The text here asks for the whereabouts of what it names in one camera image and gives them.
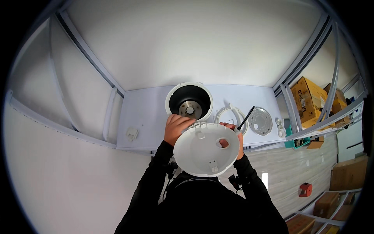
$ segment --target tiled floor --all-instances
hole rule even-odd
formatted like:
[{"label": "tiled floor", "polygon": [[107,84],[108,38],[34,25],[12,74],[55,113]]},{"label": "tiled floor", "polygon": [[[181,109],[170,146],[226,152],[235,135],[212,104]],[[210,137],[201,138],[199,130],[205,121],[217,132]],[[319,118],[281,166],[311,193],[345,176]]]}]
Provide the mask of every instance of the tiled floor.
[{"label": "tiled floor", "polygon": [[[330,134],[325,137],[320,149],[306,149],[306,146],[297,150],[277,148],[246,155],[260,178],[262,173],[268,173],[269,194],[285,218],[329,189],[331,168],[337,162],[336,136]],[[233,166],[218,178],[228,189],[235,191],[228,179],[232,174],[237,175]],[[309,197],[299,197],[299,187],[305,182],[313,185],[312,194]],[[244,196],[242,191],[238,191],[238,194]]]}]

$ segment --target metal disc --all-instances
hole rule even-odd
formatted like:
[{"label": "metal disc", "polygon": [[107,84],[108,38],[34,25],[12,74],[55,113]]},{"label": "metal disc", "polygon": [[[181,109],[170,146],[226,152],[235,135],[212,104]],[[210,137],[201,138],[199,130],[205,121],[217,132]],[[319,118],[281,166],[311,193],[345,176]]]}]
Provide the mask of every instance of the metal disc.
[{"label": "metal disc", "polygon": [[273,128],[272,118],[264,108],[256,106],[248,117],[249,126],[258,135],[265,136]]},{"label": "metal disc", "polygon": [[195,101],[185,101],[179,107],[178,114],[183,117],[189,117],[191,119],[199,119],[201,117],[201,106]]}]

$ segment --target person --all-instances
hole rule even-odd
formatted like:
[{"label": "person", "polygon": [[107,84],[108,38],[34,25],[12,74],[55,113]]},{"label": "person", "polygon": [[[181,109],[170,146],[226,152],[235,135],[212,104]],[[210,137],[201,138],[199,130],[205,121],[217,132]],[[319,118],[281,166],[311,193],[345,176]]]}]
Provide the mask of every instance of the person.
[{"label": "person", "polygon": [[[145,170],[129,208],[115,233],[132,230],[186,231],[208,229],[221,232],[225,226],[253,233],[288,233],[266,187],[243,153],[243,135],[234,168],[242,181],[245,199],[222,185],[217,177],[196,177],[180,173],[168,186],[165,200],[158,204],[165,183],[166,168],[182,130],[195,119],[172,114],[165,137]],[[220,123],[230,129],[235,125]],[[226,147],[227,142],[220,142]]]}]

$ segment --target red stool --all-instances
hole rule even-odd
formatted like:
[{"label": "red stool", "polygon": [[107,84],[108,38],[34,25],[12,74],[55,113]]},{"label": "red stool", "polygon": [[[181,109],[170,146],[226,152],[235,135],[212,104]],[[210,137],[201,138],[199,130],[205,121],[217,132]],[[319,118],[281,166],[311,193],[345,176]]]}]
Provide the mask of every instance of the red stool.
[{"label": "red stool", "polygon": [[300,185],[301,193],[299,197],[309,197],[312,194],[312,185],[309,183],[303,183]]}]

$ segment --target black sleeve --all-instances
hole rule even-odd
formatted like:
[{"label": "black sleeve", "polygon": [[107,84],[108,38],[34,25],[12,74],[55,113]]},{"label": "black sleeve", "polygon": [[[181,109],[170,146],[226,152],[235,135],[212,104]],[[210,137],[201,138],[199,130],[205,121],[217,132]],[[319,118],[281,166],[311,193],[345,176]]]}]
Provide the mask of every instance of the black sleeve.
[{"label": "black sleeve", "polygon": [[162,141],[156,155],[149,163],[132,196],[129,208],[116,228],[115,234],[125,233],[139,220],[151,216],[157,207],[165,183],[166,168],[173,156],[173,146]]},{"label": "black sleeve", "polygon": [[251,213],[258,222],[267,227],[269,232],[288,233],[286,222],[274,206],[269,193],[257,172],[250,165],[248,157],[244,155],[234,162],[247,201],[251,204]]}]

